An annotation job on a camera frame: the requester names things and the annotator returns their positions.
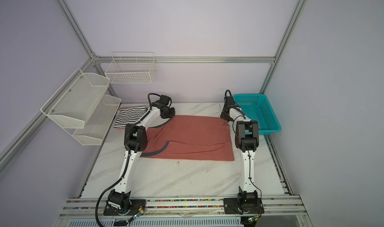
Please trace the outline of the black white striped tank top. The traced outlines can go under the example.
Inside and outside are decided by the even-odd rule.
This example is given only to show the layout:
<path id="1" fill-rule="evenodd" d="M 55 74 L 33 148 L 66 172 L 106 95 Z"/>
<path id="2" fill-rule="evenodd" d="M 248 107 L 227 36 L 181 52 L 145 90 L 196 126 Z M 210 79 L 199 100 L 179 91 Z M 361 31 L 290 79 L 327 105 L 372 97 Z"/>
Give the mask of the black white striped tank top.
<path id="1" fill-rule="evenodd" d="M 123 107 L 118 110 L 114 129 L 124 129 L 127 124 L 139 121 L 148 111 L 146 106 Z"/>

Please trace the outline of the dusty red tank top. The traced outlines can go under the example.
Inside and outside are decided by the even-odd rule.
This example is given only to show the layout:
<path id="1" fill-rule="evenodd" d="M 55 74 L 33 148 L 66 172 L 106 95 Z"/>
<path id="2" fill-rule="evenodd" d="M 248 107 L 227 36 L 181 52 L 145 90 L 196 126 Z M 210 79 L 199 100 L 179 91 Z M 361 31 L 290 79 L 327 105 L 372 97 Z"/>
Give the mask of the dusty red tank top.
<path id="1" fill-rule="evenodd" d="M 177 115 L 147 130 L 142 158 L 224 161 L 235 160 L 230 127 L 219 117 Z"/>

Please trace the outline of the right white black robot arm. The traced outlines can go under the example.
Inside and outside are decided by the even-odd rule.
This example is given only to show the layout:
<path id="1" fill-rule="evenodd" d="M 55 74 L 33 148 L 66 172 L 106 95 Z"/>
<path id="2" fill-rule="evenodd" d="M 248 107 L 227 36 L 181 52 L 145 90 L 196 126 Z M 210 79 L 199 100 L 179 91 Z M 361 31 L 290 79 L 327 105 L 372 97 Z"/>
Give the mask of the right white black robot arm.
<path id="1" fill-rule="evenodd" d="M 247 213 L 259 207 L 261 190 L 255 184 L 255 155 L 260 142 L 259 123 L 246 116 L 233 96 L 226 95 L 224 100 L 220 118 L 232 123 L 235 134 L 234 143 L 240 151 L 243 165 L 237 206 L 241 213 Z"/>

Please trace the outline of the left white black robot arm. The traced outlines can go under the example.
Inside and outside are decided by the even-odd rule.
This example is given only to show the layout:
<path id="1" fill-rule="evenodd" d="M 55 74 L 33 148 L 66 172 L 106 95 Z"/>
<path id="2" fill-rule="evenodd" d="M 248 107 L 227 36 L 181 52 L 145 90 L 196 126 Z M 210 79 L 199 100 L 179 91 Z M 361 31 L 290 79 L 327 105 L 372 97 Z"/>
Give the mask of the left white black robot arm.
<path id="1" fill-rule="evenodd" d="M 116 211 L 119 215 L 128 214 L 134 208 L 130 195 L 132 191 L 129 177 L 135 162 L 139 159 L 148 145 L 147 130 L 158 118 L 171 120 L 175 116 L 175 109 L 172 107 L 172 99 L 166 95 L 157 93 L 148 94 L 150 97 L 158 96 L 159 99 L 150 102 L 148 111 L 133 124 L 127 124 L 124 134 L 125 156 L 119 179 L 112 184 L 107 200 L 107 207 Z"/>

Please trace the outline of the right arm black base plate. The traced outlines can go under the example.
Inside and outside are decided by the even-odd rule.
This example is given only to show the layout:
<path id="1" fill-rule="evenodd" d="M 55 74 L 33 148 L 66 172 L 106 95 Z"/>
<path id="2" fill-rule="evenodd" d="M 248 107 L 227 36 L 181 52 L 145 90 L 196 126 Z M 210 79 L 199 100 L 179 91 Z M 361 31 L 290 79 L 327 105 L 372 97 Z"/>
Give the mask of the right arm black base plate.
<path id="1" fill-rule="evenodd" d="M 264 206 L 262 205 L 261 199 L 257 200 L 246 200 L 238 201 L 236 198 L 224 198 L 224 211 L 225 214 L 239 214 L 239 215 L 250 215 L 250 214 L 264 214 Z"/>

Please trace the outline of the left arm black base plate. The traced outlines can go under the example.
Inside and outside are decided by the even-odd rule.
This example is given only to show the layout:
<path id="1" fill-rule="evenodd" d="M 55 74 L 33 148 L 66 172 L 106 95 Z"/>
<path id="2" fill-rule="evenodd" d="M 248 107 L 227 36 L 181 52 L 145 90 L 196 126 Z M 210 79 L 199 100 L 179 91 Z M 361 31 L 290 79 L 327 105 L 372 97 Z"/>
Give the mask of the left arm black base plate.
<path id="1" fill-rule="evenodd" d="M 108 199 L 104 209 L 104 216 L 133 216 L 144 210 L 147 201 L 145 199 L 131 200 L 125 198 L 124 200 L 110 200 Z"/>

